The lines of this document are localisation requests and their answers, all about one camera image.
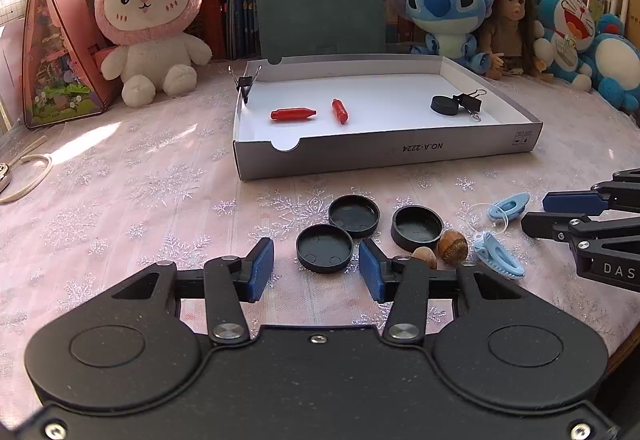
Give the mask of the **light blue clip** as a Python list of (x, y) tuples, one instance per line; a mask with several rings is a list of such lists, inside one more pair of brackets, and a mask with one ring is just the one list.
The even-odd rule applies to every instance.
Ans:
[(473, 251), (477, 260), (491, 270), (513, 280), (525, 277), (524, 267), (516, 260), (491, 232), (477, 233)]
[(489, 205), (487, 217), (491, 221), (506, 221), (510, 223), (520, 217), (529, 202), (529, 194), (526, 192), (516, 193), (499, 202)]

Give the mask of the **black binder clip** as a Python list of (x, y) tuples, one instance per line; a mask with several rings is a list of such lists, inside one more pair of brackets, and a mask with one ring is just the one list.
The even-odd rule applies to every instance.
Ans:
[(472, 119), (480, 122), (480, 110), (482, 110), (482, 97), (487, 94), (484, 88), (477, 88), (472, 93), (460, 93), (452, 96), (452, 100), (464, 111), (468, 112)]
[(262, 66), (258, 66), (253, 75), (236, 76), (231, 66), (228, 67), (228, 72), (232, 77), (236, 91), (242, 98), (243, 104), (248, 104), (250, 89), (252, 89), (254, 83), (257, 81), (258, 75), (262, 72)]

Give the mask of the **red crayon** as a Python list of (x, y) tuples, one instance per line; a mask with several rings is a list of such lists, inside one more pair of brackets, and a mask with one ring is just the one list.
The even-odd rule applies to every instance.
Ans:
[(331, 106), (337, 122), (339, 122), (341, 125), (345, 125), (348, 122), (349, 115), (343, 104), (343, 101), (341, 101), (340, 99), (334, 98), (332, 100)]
[(311, 108), (297, 107), (297, 108), (280, 108), (273, 110), (270, 113), (270, 119), (273, 122), (300, 122), (311, 119), (317, 111)]

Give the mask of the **black round cap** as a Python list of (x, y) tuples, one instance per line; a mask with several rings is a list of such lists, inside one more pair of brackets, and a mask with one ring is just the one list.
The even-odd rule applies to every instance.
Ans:
[(432, 98), (431, 109), (441, 115), (454, 116), (458, 114), (460, 107), (456, 99), (437, 95)]

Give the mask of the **light brown nut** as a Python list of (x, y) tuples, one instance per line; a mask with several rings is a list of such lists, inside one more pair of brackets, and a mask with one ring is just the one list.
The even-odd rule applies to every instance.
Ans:
[(437, 257), (428, 246), (418, 247), (412, 252), (411, 257), (423, 261), (430, 269), (436, 270), (438, 267)]

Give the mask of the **black lid right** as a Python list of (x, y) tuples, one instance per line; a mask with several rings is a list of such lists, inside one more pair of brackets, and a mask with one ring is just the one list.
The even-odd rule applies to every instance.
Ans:
[(419, 247), (432, 251), (444, 232), (444, 223), (434, 211), (421, 205), (407, 205), (394, 212), (390, 235), (397, 246), (407, 252)]

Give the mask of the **black lid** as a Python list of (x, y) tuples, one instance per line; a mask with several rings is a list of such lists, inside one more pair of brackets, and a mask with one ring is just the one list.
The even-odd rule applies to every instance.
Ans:
[(296, 254), (304, 268), (322, 275), (346, 269), (352, 259), (354, 242), (343, 229), (318, 223), (304, 229), (296, 239)]
[(444, 232), (444, 223), (434, 211), (421, 205), (407, 205), (394, 212), (390, 235), (397, 246), (407, 252), (419, 247), (432, 251)]
[(353, 239), (370, 237), (379, 221), (378, 205), (363, 195), (342, 195), (329, 206), (329, 223), (343, 229)]

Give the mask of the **black lid left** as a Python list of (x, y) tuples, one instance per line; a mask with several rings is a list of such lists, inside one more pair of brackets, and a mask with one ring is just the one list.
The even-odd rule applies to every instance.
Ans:
[(318, 223), (304, 229), (296, 239), (296, 254), (304, 268), (322, 275), (346, 269), (352, 259), (354, 242), (343, 229)]

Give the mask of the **black lid middle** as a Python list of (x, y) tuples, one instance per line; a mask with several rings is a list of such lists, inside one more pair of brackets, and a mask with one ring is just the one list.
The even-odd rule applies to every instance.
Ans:
[(379, 221), (378, 205), (363, 195), (342, 195), (329, 206), (329, 223), (343, 229), (353, 239), (370, 237)]

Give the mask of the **blue Doraemon plush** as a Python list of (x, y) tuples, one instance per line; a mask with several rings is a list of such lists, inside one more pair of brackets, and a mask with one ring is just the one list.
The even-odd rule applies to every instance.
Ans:
[(582, 0), (541, 0), (534, 52), (539, 67), (611, 106), (639, 110), (639, 50), (614, 15), (594, 20)]

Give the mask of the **white cardboard box tray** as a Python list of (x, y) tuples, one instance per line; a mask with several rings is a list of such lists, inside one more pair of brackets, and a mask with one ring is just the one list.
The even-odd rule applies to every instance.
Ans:
[[(288, 57), (247, 63), (262, 72), (248, 104), (236, 101), (233, 156), (242, 180), (311, 175), (529, 152), (542, 123), (521, 104), (445, 57), (343, 55)], [(434, 96), (484, 88), (480, 122), (431, 109)], [(334, 98), (349, 118), (335, 119)], [(280, 108), (311, 108), (311, 119), (273, 122)]]

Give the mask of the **black binder clip on edge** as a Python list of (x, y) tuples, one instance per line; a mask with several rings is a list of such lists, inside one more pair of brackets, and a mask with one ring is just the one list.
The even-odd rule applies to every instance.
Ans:
[(243, 104), (248, 104), (250, 89), (252, 89), (254, 83), (257, 81), (258, 75), (262, 72), (262, 66), (258, 66), (253, 75), (236, 76), (231, 66), (228, 67), (228, 72), (232, 77), (236, 91), (242, 98)]

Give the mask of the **brown haired baby doll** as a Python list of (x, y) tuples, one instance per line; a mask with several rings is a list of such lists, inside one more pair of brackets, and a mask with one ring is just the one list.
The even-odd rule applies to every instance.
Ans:
[(527, 74), (544, 82), (553, 80), (534, 52), (533, 0), (494, 0), (476, 36), (478, 49), (490, 55), (486, 78), (498, 81), (506, 75)]

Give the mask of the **blue Stitch plush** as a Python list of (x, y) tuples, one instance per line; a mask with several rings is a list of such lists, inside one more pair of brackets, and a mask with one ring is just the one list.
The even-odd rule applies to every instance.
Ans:
[(390, 0), (399, 17), (425, 32), (417, 52), (447, 57), (479, 75), (486, 74), (492, 58), (478, 48), (474, 32), (491, 15), (494, 1)]

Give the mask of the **green suede notebook case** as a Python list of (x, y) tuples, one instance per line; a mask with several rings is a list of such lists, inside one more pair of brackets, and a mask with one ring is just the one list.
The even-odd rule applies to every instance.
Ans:
[(256, 0), (260, 54), (285, 57), (382, 54), (383, 0)]

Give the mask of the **pink triangular house box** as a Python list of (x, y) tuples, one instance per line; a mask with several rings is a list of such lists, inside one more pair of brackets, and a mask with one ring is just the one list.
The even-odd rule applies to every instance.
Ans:
[(101, 71), (106, 41), (86, 0), (27, 0), (22, 106), (30, 129), (105, 112), (122, 88)]

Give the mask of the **pink white bunny plush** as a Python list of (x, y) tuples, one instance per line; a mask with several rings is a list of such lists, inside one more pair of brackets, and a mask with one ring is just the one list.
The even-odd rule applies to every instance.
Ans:
[(102, 76), (122, 81), (122, 100), (130, 108), (150, 104), (157, 93), (169, 97), (193, 92), (197, 66), (212, 49), (184, 30), (202, 0), (94, 0), (102, 34), (116, 45), (102, 61)]

